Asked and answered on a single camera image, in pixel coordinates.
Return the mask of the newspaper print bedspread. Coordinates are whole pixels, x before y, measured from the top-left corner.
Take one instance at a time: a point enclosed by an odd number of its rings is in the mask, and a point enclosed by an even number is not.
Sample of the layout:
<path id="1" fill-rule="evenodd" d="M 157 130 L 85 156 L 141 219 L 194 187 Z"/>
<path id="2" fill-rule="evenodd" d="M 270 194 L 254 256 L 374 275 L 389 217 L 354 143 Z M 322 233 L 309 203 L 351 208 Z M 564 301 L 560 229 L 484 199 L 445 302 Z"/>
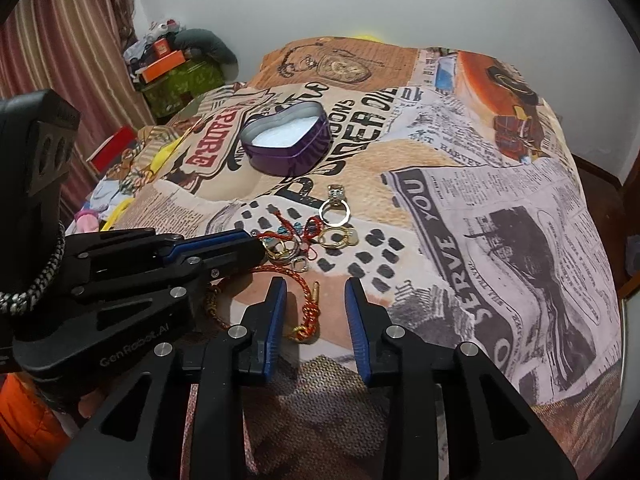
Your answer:
<path id="1" fill-rule="evenodd" d="M 332 145 L 299 177 L 257 171 L 240 130 L 317 102 Z M 245 86 L 207 92 L 178 148 L 136 184 L 116 228 L 187 237 L 334 227 L 288 272 L 289 328 L 319 291 L 319 328 L 288 342 L 244 400 L 254 479 L 374 479 L 387 410 L 356 371 L 344 286 L 423 340 L 477 344 L 579 478 L 603 462 L 620 402 L 612 271 L 559 119 L 491 56 L 352 38 L 267 54 Z"/>

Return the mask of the striped red curtain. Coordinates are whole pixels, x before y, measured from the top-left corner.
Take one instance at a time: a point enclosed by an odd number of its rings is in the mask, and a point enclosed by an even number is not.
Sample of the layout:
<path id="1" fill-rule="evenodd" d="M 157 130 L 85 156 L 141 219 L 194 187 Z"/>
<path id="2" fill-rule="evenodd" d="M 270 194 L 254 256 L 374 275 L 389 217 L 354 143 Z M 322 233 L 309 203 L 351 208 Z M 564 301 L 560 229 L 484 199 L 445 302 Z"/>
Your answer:
<path id="1" fill-rule="evenodd" d="M 120 127 L 154 122 L 122 57 L 133 41 L 134 0 L 18 0 L 1 26 L 2 96 L 52 89 L 81 114 L 65 220 L 96 186 L 88 156 Z"/>

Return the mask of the red and white box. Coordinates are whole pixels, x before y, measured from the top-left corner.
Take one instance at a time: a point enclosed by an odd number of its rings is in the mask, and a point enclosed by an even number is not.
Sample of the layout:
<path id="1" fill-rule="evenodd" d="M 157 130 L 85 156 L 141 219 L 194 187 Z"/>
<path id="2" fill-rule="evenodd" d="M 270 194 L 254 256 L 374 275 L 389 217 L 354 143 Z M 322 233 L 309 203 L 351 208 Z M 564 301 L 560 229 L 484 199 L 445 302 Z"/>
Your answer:
<path id="1" fill-rule="evenodd" d="M 105 174 L 107 170 L 120 162 L 124 151 L 134 148 L 138 136 L 130 126 L 123 126 L 109 136 L 88 157 L 87 162 L 96 174 Z"/>

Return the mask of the gold hoop rings cluster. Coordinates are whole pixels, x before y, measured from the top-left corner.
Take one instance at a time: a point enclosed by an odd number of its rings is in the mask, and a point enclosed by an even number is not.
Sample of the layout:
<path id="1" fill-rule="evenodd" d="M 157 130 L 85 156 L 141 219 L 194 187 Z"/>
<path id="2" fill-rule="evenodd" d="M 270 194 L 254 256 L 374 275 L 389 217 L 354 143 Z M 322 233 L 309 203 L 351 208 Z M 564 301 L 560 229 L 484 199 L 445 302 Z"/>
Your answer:
<path id="1" fill-rule="evenodd" d="M 265 248 L 267 259 L 275 266 L 286 266 L 297 273 L 308 271 L 308 246 L 297 238 L 280 240 L 280 238 L 265 237 L 262 239 L 262 246 Z"/>

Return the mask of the orange box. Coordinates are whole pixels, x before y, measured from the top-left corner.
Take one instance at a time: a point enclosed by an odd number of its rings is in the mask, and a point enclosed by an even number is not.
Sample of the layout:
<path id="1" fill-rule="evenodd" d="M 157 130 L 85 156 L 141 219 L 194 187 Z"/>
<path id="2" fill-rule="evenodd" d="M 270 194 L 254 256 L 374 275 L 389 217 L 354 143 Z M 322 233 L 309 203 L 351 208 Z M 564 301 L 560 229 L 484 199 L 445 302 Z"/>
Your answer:
<path id="1" fill-rule="evenodd" d="M 186 58 L 182 51 L 172 51 L 165 55 L 163 58 L 151 63 L 150 65 L 142 68 L 140 75 L 145 84 L 157 79 L 160 76 L 165 75 L 174 68 L 182 65 L 186 62 Z"/>

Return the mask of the green patterned box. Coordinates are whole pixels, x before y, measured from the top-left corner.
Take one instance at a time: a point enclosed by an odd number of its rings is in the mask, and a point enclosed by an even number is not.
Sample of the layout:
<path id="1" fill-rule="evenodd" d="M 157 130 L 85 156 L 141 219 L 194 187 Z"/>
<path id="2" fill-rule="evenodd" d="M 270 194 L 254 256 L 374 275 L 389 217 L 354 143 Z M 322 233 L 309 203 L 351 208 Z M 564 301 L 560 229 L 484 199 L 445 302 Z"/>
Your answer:
<path id="1" fill-rule="evenodd" d="M 175 115 L 194 98 L 224 84 L 224 74 L 214 61 L 189 60 L 141 88 L 156 119 Z"/>

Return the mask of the orange cloth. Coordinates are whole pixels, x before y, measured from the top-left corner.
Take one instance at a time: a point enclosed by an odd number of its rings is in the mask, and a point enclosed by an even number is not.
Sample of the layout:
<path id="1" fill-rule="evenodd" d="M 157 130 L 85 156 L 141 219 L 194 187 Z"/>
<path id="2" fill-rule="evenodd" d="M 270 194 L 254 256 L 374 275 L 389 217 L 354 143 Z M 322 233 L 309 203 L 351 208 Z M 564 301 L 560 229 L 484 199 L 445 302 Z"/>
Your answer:
<path id="1" fill-rule="evenodd" d="M 41 477 L 70 442 L 53 411 L 17 374 L 3 377 L 1 431 L 22 462 Z"/>

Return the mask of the purple heart-shaped tin box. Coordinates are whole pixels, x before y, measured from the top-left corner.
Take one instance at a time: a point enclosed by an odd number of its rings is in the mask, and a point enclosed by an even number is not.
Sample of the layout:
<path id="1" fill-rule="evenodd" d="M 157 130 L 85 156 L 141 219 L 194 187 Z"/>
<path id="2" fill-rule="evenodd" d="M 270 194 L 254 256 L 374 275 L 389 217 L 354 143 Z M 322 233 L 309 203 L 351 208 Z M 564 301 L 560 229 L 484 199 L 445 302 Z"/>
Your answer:
<path id="1" fill-rule="evenodd" d="M 260 115 L 241 128 L 239 138 L 250 166 L 275 177 L 306 174 L 332 145 L 328 115 L 317 102 Z"/>

